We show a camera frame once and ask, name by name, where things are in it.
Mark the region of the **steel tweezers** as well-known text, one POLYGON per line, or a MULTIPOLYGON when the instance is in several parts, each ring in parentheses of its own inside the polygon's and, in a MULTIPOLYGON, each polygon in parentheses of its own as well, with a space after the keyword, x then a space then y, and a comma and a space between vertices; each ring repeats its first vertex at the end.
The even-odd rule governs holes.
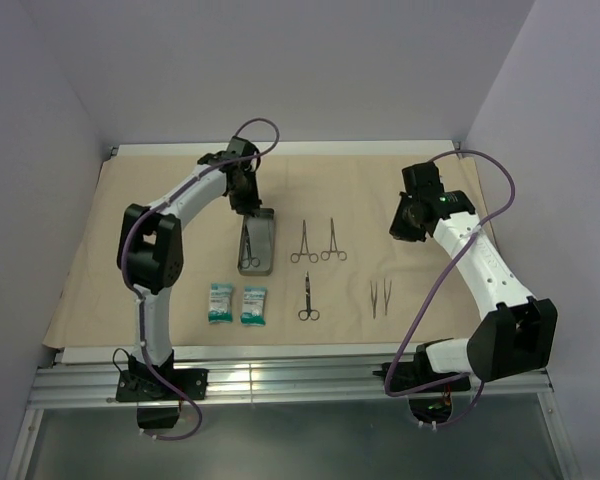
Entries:
POLYGON ((389 304, 392 294, 392 281, 390 279, 383 279, 383 312, 384 315, 388 315, 389 304))
POLYGON ((373 319, 377 318, 378 282, 370 281, 370 304, 373 319))

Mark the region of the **metal instrument tray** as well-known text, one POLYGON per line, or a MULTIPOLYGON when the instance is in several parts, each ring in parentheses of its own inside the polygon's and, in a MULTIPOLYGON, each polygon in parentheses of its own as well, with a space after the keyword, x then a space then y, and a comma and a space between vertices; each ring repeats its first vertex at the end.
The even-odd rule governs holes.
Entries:
POLYGON ((241 269, 239 267, 241 253, 241 236, 237 268, 242 276, 269 276, 274 266, 275 250, 275 210, 271 208, 259 209, 255 215, 245 215, 242 226, 246 223, 249 229, 253 254, 260 259, 260 266, 256 268, 241 269))

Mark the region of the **steel hemostat forceps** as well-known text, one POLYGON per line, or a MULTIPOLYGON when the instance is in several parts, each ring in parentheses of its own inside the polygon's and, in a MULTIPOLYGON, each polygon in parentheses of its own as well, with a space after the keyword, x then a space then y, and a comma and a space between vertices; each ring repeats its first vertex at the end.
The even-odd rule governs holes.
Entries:
POLYGON ((335 222, 333 218, 330 218, 329 246, 326 250, 323 250, 320 253, 320 259, 322 261, 329 261, 331 258, 337 258, 339 261, 346 261, 348 258, 347 253, 338 247, 335 222))
POLYGON ((293 252, 290 254, 290 262, 293 264, 297 264, 303 258, 306 258, 310 263, 317 263, 319 261, 319 255, 311 251, 309 248, 307 222, 305 219, 302 220, 301 240, 299 249, 297 252, 293 252))

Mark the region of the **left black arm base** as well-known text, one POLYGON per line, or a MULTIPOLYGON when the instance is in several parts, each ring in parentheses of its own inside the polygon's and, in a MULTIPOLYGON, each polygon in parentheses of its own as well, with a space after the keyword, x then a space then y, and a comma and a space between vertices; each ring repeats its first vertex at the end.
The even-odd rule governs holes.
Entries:
MULTIPOLYGON (((167 380, 191 400, 203 400, 208 384, 207 369, 176 369, 167 380)), ((145 430, 166 430, 176 425, 185 403, 177 393, 165 386, 148 370, 120 373, 115 394, 118 403, 138 404, 136 420, 145 430)))

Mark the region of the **beige cloth wrap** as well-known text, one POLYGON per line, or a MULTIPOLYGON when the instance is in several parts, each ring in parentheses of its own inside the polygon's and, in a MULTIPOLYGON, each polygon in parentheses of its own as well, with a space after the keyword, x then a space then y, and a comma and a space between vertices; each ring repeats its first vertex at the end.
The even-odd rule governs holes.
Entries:
MULTIPOLYGON (((194 169, 192 156, 120 156, 102 168, 83 240, 44 338, 51 348, 129 346, 137 323, 133 294, 116 265, 125 209, 159 199, 194 169)), ((425 315, 419 309, 449 258, 434 241, 397 241, 389 228, 411 156, 268 156, 257 173, 260 197, 275 210, 275 259, 266 277, 237 269, 241 218, 226 198, 208 205, 183 233, 184 269, 170 303, 170 336, 177 346, 273 346, 418 342, 473 334, 480 316, 458 272, 451 272, 425 315), (322 261, 330 218, 348 258, 322 261), (302 220, 317 263, 290 262, 302 220), (317 321, 300 321, 304 276, 311 281, 317 321), (388 315, 383 279, 392 281, 388 315), (370 281, 378 282, 377 318, 370 281), (212 283, 233 285, 231 323, 208 322, 212 283), (246 286, 267 288, 265 326, 240 322, 246 286)))

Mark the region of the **teal sterile packet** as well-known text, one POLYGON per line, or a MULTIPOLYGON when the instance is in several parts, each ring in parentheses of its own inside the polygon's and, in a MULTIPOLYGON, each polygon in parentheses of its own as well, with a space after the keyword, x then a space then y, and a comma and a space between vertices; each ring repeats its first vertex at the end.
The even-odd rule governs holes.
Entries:
POLYGON ((267 288, 246 286, 242 296, 240 322, 245 326, 265 326, 264 318, 267 288))
POLYGON ((208 322, 231 323, 233 285, 231 283, 212 283, 209 291, 208 322))

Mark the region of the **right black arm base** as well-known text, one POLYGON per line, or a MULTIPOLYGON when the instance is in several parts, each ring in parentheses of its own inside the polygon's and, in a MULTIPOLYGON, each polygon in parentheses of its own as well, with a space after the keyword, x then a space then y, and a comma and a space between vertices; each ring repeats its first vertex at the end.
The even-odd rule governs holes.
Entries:
POLYGON ((442 393, 444 391, 467 392, 471 381, 467 376, 457 376, 457 372, 436 373, 430 367, 418 365, 415 361, 400 362, 391 377, 390 391, 415 390, 417 393, 442 393))

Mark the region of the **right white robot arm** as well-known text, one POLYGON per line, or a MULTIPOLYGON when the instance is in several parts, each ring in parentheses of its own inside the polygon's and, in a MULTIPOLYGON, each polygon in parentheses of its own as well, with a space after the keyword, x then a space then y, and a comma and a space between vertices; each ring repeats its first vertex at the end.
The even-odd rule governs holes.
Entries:
POLYGON ((433 390, 469 375, 487 383, 545 368, 558 312, 538 299, 506 265, 483 230, 476 207, 462 191, 445 189, 434 162, 402 171, 405 189, 390 227, 397 240, 435 240, 449 255, 445 274, 457 269, 478 308, 480 322, 468 338, 417 347, 412 360, 384 368, 390 396, 433 390))

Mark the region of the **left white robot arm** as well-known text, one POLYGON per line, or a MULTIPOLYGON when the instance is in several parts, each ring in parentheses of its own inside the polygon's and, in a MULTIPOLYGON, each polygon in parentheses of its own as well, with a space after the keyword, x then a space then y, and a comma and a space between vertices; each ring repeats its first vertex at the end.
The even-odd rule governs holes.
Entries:
POLYGON ((199 159, 164 197, 147 206, 132 204, 124 212, 117 266, 135 295, 138 322, 129 370, 140 375, 139 388, 152 399, 167 397, 175 386, 169 304, 184 267, 183 230, 220 197, 228 198, 237 214, 255 216, 262 201, 252 162, 259 154, 252 142, 234 136, 226 149, 199 159))

